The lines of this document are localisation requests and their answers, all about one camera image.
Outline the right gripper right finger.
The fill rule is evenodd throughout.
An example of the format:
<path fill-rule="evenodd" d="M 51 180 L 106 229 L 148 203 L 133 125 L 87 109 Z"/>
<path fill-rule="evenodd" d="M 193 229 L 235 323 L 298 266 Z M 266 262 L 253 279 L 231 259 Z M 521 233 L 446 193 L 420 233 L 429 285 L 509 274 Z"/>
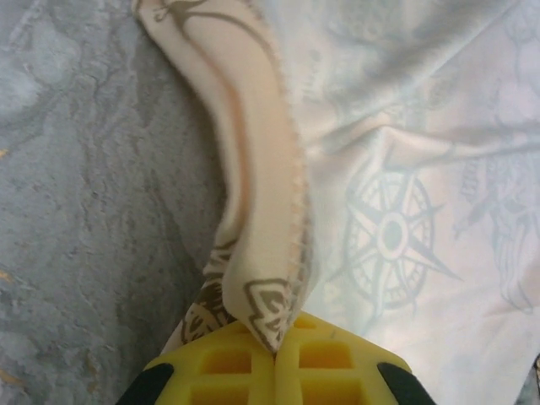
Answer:
<path fill-rule="evenodd" d="M 302 313 L 275 358 L 275 402 L 426 405 L 431 395 L 398 355 Z"/>

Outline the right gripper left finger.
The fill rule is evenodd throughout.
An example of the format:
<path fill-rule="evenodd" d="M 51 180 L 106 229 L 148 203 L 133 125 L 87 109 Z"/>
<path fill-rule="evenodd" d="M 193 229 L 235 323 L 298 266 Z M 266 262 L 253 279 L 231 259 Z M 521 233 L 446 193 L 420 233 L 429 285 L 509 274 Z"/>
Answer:
<path fill-rule="evenodd" d="M 150 361 L 118 404 L 273 404 L 273 356 L 236 321 Z"/>

